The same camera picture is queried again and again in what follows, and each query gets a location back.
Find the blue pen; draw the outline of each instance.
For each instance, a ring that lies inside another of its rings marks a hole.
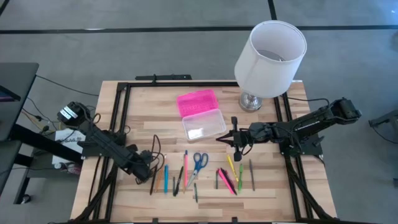
[[[164,166],[164,193],[167,194],[167,181],[169,180],[169,165]]]

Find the blue scissors handle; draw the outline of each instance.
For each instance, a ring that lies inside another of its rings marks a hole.
[[[200,154],[199,152],[196,152],[193,155],[193,160],[195,161],[195,170],[199,171],[207,165],[209,155],[207,153]]]

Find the scissors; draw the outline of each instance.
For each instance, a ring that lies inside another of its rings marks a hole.
[[[195,169],[193,170],[192,176],[189,179],[186,189],[189,188],[189,186],[192,184],[193,180],[198,175],[199,170],[206,167],[207,162],[209,161],[209,155],[207,153],[200,154],[199,152],[196,152],[193,155],[193,160],[195,161]]]

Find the yellow marker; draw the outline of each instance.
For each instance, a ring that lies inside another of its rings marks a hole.
[[[234,169],[234,165],[232,164],[232,160],[231,160],[229,155],[227,155],[227,159],[228,159],[229,165],[231,166],[232,172],[234,173],[236,181],[237,181],[237,183],[239,183],[238,176],[236,175],[236,172],[235,172],[235,169]]]

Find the green pen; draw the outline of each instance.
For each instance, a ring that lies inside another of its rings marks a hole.
[[[243,173],[243,164],[239,166],[239,184],[238,184],[238,192],[242,191],[242,173]]]

